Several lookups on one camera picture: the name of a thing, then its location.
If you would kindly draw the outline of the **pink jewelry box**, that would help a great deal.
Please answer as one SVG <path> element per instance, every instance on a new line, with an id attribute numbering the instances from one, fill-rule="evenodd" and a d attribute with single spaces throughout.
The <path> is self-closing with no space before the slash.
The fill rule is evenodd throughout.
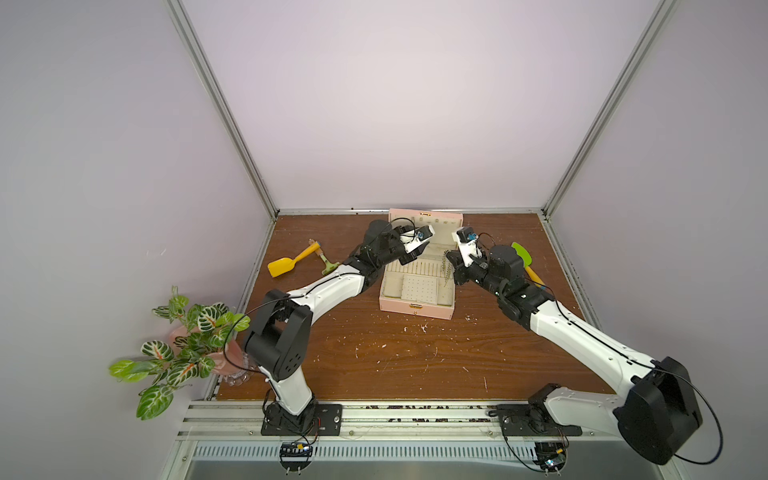
<path id="1" fill-rule="evenodd" d="M 424 253 L 407 265 L 394 261 L 382 278 L 379 307 L 384 312 L 449 320 L 455 310 L 453 267 L 445 252 L 457 248 L 452 234 L 463 226 L 460 213 L 391 209 L 397 226 L 431 225 L 435 231 Z"/>

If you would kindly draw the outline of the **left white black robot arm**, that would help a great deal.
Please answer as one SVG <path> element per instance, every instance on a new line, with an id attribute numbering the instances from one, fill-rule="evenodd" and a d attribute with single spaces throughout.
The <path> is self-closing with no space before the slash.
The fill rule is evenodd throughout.
<path id="1" fill-rule="evenodd" d="M 424 253 L 435 230 L 404 217 L 374 220 L 362 242 L 337 269 L 297 290 L 274 289 L 256 308 L 242 350 L 265 375 L 278 411 L 309 422 L 316 403 L 302 371 L 314 322 L 368 290 L 392 262 L 407 265 Z"/>

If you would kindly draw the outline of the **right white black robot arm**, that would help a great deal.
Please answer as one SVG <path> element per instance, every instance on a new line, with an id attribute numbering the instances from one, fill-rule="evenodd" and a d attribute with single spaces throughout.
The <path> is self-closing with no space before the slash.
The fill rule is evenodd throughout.
<path id="1" fill-rule="evenodd" d="M 511 246 L 483 251 L 474 242 L 445 254 L 456 284 L 494 296 L 502 313 L 559 346 L 611 389 L 602 395 L 554 386 L 539 404 L 556 424 L 622 438 L 645 460 L 664 465 L 703 424 L 711 405 L 677 360 L 634 350 L 569 311 L 547 285 L 529 277 Z"/>

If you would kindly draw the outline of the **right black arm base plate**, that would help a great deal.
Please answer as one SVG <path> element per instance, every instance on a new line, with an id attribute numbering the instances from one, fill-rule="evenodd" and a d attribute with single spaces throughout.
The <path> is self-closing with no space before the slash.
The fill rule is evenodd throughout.
<path id="1" fill-rule="evenodd" d="M 579 426 L 560 425 L 542 408 L 531 404 L 501 404 L 489 412 L 495 416 L 506 437 L 581 436 Z"/>

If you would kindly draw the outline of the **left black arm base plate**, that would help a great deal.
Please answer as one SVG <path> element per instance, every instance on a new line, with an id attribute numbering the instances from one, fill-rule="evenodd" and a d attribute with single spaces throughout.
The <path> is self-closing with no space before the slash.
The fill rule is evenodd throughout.
<path id="1" fill-rule="evenodd" d="M 341 404 L 311 402 L 298 415 L 290 414 L 279 403 L 265 407 L 262 436 L 339 436 L 343 419 Z"/>

